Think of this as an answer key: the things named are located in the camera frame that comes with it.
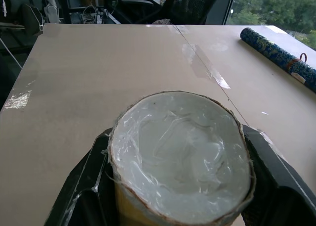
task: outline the beige tabletop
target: beige tabletop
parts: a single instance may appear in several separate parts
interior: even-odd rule
[[[209,96],[264,130],[316,192],[316,94],[240,42],[242,29],[46,25],[0,113],[0,225],[43,225],[94,139],[162,90]],[[285,48],[300,44],[254,29]],[[313,62],[314,51],[300,47]]]

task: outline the black mesh chair back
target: black mesh chair back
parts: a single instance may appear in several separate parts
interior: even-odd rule
[[[166,0],[162,7],[164,18],[173,24],[204,24],[216,0]]]

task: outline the tag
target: tag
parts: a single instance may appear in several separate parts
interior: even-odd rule
[[[301,76],[301,75],[299,75],[298,73],[293,73],[292,72],[292,74],[291,74],[294,78],[296,78],[298,81],[300,81],[301,83],[305,83],[305,79]]]

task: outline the cable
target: cable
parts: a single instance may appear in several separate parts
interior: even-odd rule
[[[89,6],[86,7],[86,8],[84,9],[84,11],[82,12],[82,22],[83,22],[84,24],[95,24],[96,22],[95,22],[94,17],[93,17],[91,14],[85,14],[85,13],[84,13],[84,12],[87,10],[87,8],[89,8],[89,7],[92,7],[92,8],[94,9],[96,16],[98,15],[98,11],[97,11],[96,7],[93,6],[93,5],[89,5]]]
[[[117,3],[115,4],[113,11],[111,12],[111,15],[114,13],[114,10],[116,9],[118,2],[119,2],[119,0],[117,0]]]
[[[13,56],[13,54],[9,51],[8,47],[6,47],[5,43],[3,42],[3,40],[0,38],[0,41],[2,43],[2,45],[4,46],[4,48],[9,52],[9,54],[12,56],[12,58],[15,60],[15,62],[19,65],[19,67],[22,69],[22,66],[20,65],[20,63],[16,60],[16,58]]]

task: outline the patterned cloth cover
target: patterned cloth cover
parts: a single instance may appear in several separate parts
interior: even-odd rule
[[[240,38],[312,91],[316,92],[316,70],[314,68],[250,28],[243,29]]]

